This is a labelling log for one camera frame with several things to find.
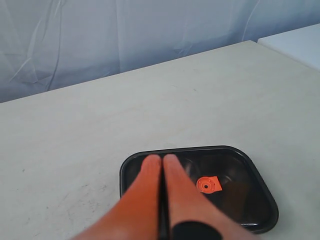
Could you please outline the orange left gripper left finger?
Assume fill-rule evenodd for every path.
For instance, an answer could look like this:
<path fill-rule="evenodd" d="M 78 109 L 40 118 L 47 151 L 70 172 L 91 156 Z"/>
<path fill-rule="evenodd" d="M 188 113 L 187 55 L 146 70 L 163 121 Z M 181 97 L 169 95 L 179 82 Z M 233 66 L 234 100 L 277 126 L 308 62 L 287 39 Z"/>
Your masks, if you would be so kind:
<path fill-rule="evenodd" d="M 147 156 L 116 205 L 74 240 L 157 240 L 162 160 Z"/>

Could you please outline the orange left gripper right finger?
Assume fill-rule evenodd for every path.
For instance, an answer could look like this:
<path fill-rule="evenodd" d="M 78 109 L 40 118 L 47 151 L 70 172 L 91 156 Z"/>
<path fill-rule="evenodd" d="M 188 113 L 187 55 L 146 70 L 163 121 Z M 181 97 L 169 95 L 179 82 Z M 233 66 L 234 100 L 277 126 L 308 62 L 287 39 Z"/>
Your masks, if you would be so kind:
<path fill-rule="evenodd" d="M 255 239 L 197 190 L 176 155 L 164 156 L 163 169 L 171 240 Z"/>

